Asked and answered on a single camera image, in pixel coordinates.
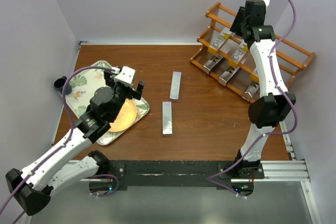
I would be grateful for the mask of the silver angled R&O box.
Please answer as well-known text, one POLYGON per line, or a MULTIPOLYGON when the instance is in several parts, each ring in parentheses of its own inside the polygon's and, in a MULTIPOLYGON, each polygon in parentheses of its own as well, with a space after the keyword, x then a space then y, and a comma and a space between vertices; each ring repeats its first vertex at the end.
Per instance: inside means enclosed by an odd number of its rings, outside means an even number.
POLYGON ((205 64, 202 67, 202 70, 206 73, 206 74, 210 74, 210 72, 218 65, 220 64, 222 61, 224 60, 224 57, 221 56, 220 54, 217 55, 213 55, 211 57, 211 59, 207 60, 205 62, 205 64))

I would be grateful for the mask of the silver gold R&O toothpaste box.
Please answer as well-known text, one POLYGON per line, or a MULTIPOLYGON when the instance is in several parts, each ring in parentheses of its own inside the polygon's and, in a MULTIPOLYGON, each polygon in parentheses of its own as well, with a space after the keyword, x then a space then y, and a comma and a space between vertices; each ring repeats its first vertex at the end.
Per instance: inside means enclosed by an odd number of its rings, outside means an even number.
POLYGON ((253 72, 250 74, 250 79, 252 79, 253 82, 259 83, 259 77, 258 77, 258 71, 257 68, 253 70, 253 72))

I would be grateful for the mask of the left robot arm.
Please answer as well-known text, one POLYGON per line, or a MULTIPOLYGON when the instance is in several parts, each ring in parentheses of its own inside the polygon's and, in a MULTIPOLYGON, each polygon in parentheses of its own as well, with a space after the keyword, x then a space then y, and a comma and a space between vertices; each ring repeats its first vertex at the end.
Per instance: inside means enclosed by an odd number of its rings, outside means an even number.
POLYGON ((144 83, 133 87, 136 70, 124 66, 103 72, 106 85, 94 92, 79 120, 71 122, 68 135, 35 162, 21 170, 12 168, 5 175, 9 198, 15 198, 27 215, 35 215, 50 202, 56 189, 51 183, 54 175, 110 129, 126 99, 141 99, 144 83))

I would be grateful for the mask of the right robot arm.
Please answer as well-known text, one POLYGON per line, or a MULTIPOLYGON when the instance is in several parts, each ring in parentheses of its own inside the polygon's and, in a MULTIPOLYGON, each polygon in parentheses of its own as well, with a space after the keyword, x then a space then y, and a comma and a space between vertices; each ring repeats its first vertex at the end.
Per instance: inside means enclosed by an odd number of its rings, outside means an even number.
POLYGON ((247 0, 239 8, 231 31, 243 38, 254 59, 259 78, 259 99, 248 109, 251 122, 244 145, 228 172, 246 178, 258 170, 261 153, 275 127, 292 111, 296 96, 288 93, 282 80, 277 57, 276 36, 270 25, 265 25, 269 0, 247 0))

